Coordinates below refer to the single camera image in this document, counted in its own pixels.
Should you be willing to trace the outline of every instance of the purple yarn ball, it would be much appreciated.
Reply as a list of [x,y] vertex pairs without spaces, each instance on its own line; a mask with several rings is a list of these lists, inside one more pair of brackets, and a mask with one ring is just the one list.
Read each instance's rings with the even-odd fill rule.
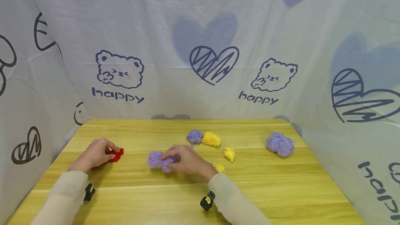
[[171,170],[168,168],[168,164],[171,164],[174,162],[173,157],[167,157],[161,162],[161,168],[163,169],[164,172],[169,173]]
[[161,151],[151,152],[147,158],[147,163],[149,164],[150,168],[162,168],[164,172],[171,172],[168,168],[168,164],[174,162],[173,157],[167,157],[164,160],[160,160],[160,157],[163,155]]
[[147,158],[147,163],[149,164],[150,168],[159,168],[161,167],[161,160],[160,157],[163,155],[161,151],[151,152],[149,157]]
[[193,149],[193,144],[200,144],[203,139],[203,133],[200,130],[192,130],[189,132],[189,135],[186,136],[186,140],[189,141],[192,146],[190,147]]
[[294,151],[294,141],[279,132],[274,132],[267,139],[267,149],[280,157],[288,157]]

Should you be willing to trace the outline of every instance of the beige sleeve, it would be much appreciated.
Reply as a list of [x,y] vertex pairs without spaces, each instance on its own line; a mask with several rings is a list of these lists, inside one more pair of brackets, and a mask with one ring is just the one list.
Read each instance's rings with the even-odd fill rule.
[[87,180],[83,172],[63,173],[31,225],[71,225],[85,198]]
[[218,211],[233,225],[272,225],[268,218],[239,190],[224,173],[208,183],[215,194]]

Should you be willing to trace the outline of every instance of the small yarn piece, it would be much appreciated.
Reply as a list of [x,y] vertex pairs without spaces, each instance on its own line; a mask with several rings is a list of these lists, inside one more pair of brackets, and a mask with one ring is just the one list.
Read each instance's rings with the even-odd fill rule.
[[193,149],[194,144],[200,144],[203,139],[203,133],[200,130],[192,130],[186,136],[186,140],[191,144],[190,148]]
[[169,173],[171,170],[168,168],[168,164],[174,162],[173,157],[167,157],[164,160],[161,160],[161,156],[164,153],[161,151],[154,151],[151,152],[147,158],[147,163],[149,164],[150,168],[161,168],[164,172]]
[[216,162],[213,163],[214,168],[219,172],[219,173],[224,173],[225,168],[222,164],[217,164]]
[[218,147],[218,146],[221,145],[221,139],[219,138],[219,136],[215,135],[212,132],[204,133],[202,142],[205,145],[211,145],[211,146],[214,146],[214,147]]
[[110,150],[110,154],[115,155],[115,157],[113,159],[108,160],[111,163],[117,162],[119,159],[121,159],[121,156],[124,154],[124,149],[123,148],[119,148],[119,152],[111,150],[110,147],[107,147],[107,148]]
[[236,153],[232,148],[226,147],[224,151],[224,157],[226,157],[232,163],[235,161]]
[[288,157],[294,151],[294,141],[282,133],[274,132],[267,139],[267,149],[275,152],[280,157]]

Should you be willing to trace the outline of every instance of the wooden table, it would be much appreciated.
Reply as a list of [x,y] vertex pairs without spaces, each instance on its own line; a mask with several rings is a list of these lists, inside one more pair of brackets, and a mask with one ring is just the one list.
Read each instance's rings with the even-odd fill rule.
[[[165,174],[147,165],[152,151],[173,144],[189,144],[194,129],[221,138],[219,149],[196,144],[209,162],[221,163],[226,174],[274,225],[365,224],[347,198],[324,171],[294,128],[284,120],[90,120],[36,184],[8,225],[29,224],[45,202],[48,191],[68,165],[95,138],[105,137],[124,148],[119,162],[90,172],[96,188],[82,205],[74,224],[153,225],[229,224],[216,207],[204,212],[200,200],[208,187],[197,176]],[[295,152],[279,158],[265,148],[274,131],[295,140]],[[223,156],[225,147],[236,160]]]

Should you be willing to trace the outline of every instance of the red yarn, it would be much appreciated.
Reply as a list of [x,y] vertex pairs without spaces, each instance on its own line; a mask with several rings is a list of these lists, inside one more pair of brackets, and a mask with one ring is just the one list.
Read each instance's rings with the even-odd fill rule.
[[123,148],[119,148],[119,152],[116,152],[116,151],[111,150],[111,151],[110,151],[110,154],[115,155],[115,157],[114,157],[113,159],[109,160],[109,162],[112,163],[112,162],[118,161],[118,160],[121,158],[121,156],[122,156],[123,153],[124,153],[124,149],[123,149]]

